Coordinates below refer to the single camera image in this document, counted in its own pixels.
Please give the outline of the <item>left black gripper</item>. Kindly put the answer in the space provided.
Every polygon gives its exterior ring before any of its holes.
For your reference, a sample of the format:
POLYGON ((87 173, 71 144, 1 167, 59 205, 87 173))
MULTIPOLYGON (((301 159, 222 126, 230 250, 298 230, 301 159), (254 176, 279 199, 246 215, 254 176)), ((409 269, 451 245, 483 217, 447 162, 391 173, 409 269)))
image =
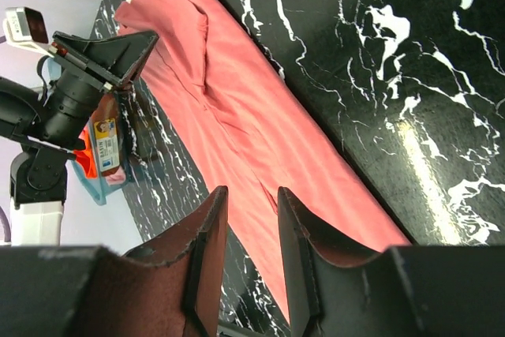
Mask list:
POLYGON ((47 64, 50 89, 39 138, 77 144, 86 127, 97 133, 117 130, 118 101, 111 92, 140 76, 158 40, 151 30, 95 40, 55 32, 57 55, 41 60, 47 64))

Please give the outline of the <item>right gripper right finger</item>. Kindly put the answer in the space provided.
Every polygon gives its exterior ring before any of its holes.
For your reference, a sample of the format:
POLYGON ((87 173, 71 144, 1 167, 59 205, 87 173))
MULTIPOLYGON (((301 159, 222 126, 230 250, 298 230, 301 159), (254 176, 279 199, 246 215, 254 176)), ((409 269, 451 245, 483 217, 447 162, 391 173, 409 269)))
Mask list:
POLYGON ((294 336, 501 336, 504 248, 392 246, 378 253, 278 191, 294 336))

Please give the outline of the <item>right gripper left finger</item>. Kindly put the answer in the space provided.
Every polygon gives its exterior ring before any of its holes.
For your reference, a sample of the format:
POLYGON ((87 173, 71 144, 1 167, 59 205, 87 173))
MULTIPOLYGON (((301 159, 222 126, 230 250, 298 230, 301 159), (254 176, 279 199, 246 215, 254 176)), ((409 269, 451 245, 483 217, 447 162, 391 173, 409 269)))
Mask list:
POLYGON ((124 256, 102 246, 1 251, 4 336, 215 336, 228 189, 124 256))

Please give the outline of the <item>dusty red t-shirt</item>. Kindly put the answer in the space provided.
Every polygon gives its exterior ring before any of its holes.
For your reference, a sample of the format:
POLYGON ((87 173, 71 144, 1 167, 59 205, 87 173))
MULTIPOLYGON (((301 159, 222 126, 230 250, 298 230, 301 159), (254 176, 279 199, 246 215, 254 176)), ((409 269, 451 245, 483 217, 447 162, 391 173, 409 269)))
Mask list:
POLYGON ((279 188, 371 249, 407 243, 218 0, 128 0, 115 18, 123 35, 158 33, 143 80, 208 188, 228 188, 229 224, 283 313, 279 188))

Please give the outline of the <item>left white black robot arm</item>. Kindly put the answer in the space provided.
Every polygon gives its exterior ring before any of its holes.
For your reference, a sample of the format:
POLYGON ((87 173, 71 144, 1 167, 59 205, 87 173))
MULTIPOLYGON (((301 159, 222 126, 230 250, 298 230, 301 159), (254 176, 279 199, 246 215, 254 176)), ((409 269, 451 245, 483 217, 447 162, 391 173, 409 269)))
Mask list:
POLYGON ((1 79, 1 135, 22 147, 10 166, 11 244, 59 245, 66 164, 85 147, 79 138, 102 98, 140 76, 159 36, 147 30, 90 40, 62 32, 42 48, 62 75, 37 93, 1 79))

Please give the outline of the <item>teal plastic laundry basket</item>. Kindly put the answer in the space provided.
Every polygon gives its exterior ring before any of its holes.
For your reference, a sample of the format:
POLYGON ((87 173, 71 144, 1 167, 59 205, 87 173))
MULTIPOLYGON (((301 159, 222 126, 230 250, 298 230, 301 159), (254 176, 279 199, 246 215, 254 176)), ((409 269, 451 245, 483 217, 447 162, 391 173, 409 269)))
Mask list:
POLYGON ((80 183, 91 198, 98 205, 105 205, 107 197, 120 190, 130 179, 129 164, 125 158, 124 122, 118 96, 113 93, 104 95, 86 126, 91 137, 98 178, 86 178, 76 160, 72 161, 72 165, 80 183), (127 180, 122 185, 109 186, 105 177, 117 171, 118 167, 125 170, 127 180))

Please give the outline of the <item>orange shirt in basket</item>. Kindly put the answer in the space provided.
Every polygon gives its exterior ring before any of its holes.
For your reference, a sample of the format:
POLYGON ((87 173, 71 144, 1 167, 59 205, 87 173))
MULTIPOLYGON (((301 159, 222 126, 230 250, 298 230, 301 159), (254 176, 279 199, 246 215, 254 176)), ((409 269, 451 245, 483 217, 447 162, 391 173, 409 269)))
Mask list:
POLYGON ((76 162, 83 169, 84 176, 86 178, 98 178, 91 137, 87 126, 80 133, 79 138, 84 142, 84 149, 74 151, 74 154, 76 155, 76 162))

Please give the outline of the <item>light pink shirt in basket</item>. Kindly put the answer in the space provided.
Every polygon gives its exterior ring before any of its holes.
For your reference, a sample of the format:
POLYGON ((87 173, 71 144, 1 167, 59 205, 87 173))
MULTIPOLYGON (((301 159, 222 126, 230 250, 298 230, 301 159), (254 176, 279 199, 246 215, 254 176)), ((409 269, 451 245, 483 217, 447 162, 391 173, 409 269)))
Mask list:
POLYGON ((113 174, 107 175, 105 177, 106 183, 109 186, 122 185, 127 180, 127 175, 122 167, 118 167, 118 170, 113 174))

